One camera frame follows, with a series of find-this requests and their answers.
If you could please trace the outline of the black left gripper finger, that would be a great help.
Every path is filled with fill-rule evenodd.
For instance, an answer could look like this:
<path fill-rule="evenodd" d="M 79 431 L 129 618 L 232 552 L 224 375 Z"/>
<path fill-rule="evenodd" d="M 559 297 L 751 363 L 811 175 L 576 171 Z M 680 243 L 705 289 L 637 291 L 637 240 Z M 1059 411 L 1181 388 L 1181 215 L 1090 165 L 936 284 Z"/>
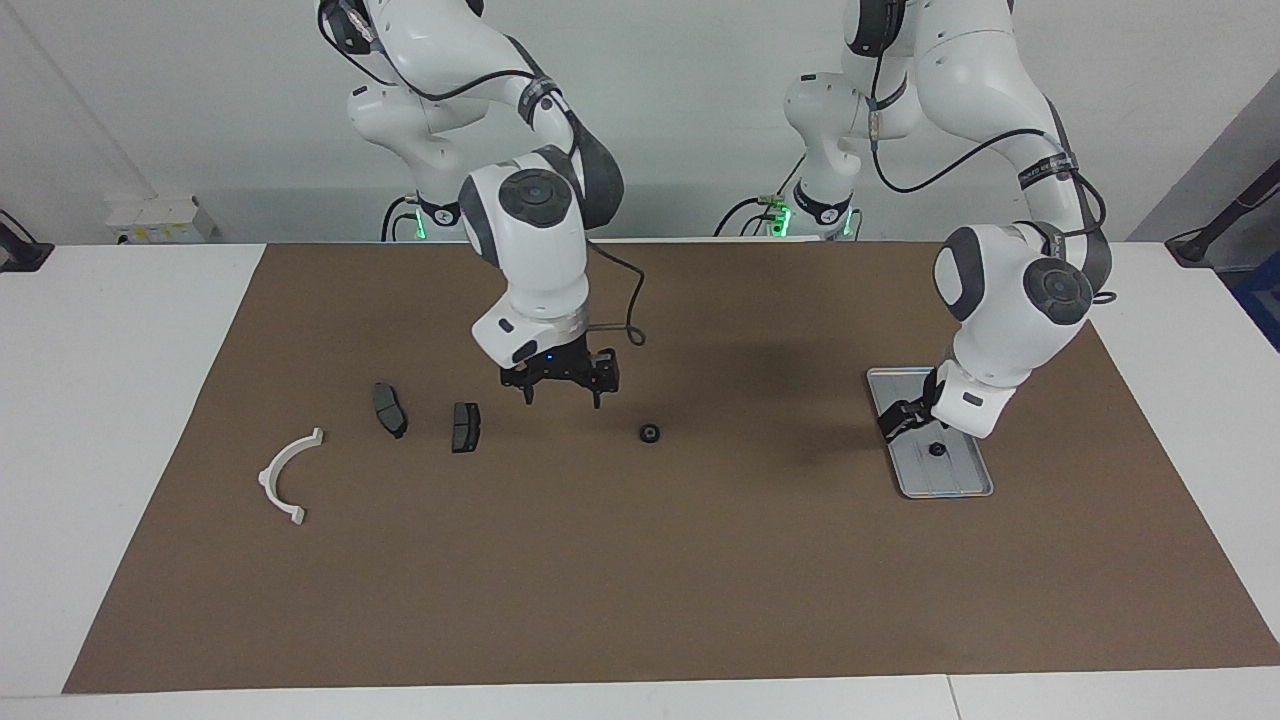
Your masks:
<path fill-rule="evenodd" d="M 879 413 L 877 425 L 884 442 L 893 442 L 900 436 L 927 427 L 927 404 L 923 398 L 899 400 Z"/>

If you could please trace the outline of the silver metal tray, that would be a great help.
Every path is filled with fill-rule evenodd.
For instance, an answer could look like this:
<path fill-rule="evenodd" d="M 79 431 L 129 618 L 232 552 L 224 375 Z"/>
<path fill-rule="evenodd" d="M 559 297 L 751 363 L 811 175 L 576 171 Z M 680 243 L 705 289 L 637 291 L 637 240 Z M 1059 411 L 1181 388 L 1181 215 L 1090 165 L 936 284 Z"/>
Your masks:
<path fill-rule="evenodd" d="M 919 398 L 929 370 L 929 366 L 872 368 L 867 383 L 877 415 L 895 401 Z M 927 450 L 932 442 L 946 443 L 948 454 L 932 457 Z M 938 420 L 884 445 L 899 491 L 906 498 L 970 498 L 993 492 L 978 441 Z"/>

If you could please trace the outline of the curved grey brake pad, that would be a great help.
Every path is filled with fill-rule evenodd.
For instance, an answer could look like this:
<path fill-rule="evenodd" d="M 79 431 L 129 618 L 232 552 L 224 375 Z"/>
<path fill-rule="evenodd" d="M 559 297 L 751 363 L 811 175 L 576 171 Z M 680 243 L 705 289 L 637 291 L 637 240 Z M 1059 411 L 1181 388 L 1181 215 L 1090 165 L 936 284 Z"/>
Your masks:
<path fill-rule="evenodd" d="M 372 409 L 385 432 L 396 439 L 404 437 L 410 423 L 393 386 L 381 382 L 374 384 Z"/>

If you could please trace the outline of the brown table mat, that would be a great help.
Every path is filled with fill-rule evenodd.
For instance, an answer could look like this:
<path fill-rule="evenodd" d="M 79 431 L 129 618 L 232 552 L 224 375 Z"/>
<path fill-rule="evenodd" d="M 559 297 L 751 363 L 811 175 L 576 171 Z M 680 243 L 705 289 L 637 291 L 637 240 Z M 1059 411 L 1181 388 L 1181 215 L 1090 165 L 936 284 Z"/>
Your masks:
<path fill-rule="evenodd" d="M 1091 327 L 980 446 L 992 495 L 899 493 L 865 374 L 952 334 L 936 252 L 621 247 L 648 342 L 593 341 L 621 370 L 595 410 L 500 386 L 470 247 L 271 246 L 65 692 L 1280 665 Z M 315 427 L 296 527 L 257 475 Z"/>

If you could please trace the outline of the blue box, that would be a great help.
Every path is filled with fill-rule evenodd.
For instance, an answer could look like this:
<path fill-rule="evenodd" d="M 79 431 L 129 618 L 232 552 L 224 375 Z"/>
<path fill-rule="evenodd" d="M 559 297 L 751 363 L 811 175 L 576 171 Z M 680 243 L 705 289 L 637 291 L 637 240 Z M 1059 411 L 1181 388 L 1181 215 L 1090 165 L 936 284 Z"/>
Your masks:
<path fill-rule="evenodd" d="M 1280 354 L 1280 250 L 1230 290 L 1247 316 Z"/>

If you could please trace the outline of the white power strip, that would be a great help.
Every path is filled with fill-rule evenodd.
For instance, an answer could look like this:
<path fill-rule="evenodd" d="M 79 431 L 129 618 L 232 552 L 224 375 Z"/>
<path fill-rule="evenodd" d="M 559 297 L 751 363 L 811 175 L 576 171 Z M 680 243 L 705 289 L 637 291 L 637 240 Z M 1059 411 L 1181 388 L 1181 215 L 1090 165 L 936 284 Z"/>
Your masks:
<path fill-rule="evenodd" d="M 105 227 L 116 243 L 211 243 L 220 237 L 192 195 L 110 202 Z"/>

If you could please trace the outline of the black table clamp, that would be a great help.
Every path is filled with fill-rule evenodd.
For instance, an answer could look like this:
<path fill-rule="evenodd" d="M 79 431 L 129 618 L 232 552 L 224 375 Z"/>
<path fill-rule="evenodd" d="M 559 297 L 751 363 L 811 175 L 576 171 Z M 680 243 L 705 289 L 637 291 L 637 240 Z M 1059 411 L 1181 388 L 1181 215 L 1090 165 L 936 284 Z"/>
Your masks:
<path fill-rule="evenodd" d="M 0 273 L 37 272 L 55 247 L 36 240 L 24 224 L 0 208 Z"/>

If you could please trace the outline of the white curved plastic bracket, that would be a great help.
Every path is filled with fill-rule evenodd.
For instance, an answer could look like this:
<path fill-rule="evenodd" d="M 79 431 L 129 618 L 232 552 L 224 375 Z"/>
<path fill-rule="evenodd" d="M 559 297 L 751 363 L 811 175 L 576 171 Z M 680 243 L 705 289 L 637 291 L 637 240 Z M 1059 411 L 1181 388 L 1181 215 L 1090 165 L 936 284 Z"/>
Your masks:
<path fill-rule="evenodd" d="M 275 510 L 284 512 L 296 527 L 301 527 L 305 523 L 307 511 L 297 503 L 287 502 L 280 496 L 280 475 L 294 457 L 305 451 L 320 447 L 324 439 L 325 430 L 320 427 L 312 428 L 310 434 L 294 439 L 280 448 L 257 475 L 257 483 L 265 493 L 268 502 Z"/>

